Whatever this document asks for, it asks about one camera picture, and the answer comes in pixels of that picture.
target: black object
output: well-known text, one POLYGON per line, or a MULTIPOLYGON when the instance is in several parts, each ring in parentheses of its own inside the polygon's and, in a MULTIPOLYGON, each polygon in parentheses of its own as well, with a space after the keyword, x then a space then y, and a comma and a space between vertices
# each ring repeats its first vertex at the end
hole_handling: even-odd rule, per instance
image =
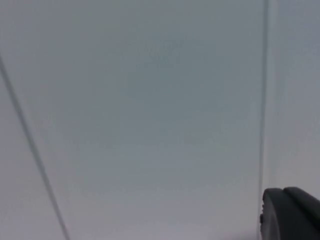
POLYGON ((263 193, 262 240, 320 240, 320 201, 297 187, 263 193))

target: white ceiling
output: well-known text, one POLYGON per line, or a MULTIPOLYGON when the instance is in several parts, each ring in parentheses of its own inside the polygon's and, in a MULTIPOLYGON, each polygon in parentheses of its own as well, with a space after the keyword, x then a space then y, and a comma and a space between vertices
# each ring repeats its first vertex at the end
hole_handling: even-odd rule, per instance
MULTIPOLYGON (((319 4, 270 2, 263 186, 314 192, 319 4)), ((255 239, 263 12, 263 0, 1 1, 1 56, 70 239, 255 239)), ((12 136, 0 191, 16 191, 0 234, 63 239, 0 91, 12 136)))

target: gray surface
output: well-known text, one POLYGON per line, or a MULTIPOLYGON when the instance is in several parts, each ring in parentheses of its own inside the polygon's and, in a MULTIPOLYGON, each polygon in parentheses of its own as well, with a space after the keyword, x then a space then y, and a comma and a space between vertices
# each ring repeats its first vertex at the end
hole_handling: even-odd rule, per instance
POLYGON ((275 5, 272 112, 267 115, 266 187, 298 186, 320 198, 320 2, 275 5))
POLYGON ((0 50, 72 239, 256 230, 262 1, 1 1, 0 50))
POLYGON ((64 240, 0 77, 0 239, 64 240))

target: black plastic object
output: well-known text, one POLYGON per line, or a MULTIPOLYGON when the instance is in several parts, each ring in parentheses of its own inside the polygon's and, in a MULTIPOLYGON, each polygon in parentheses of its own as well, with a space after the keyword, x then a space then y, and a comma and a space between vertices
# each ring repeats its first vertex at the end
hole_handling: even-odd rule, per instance
POLYGON ((320 240, 320 201, 297 187, 263 193, 262 240, 320 240))

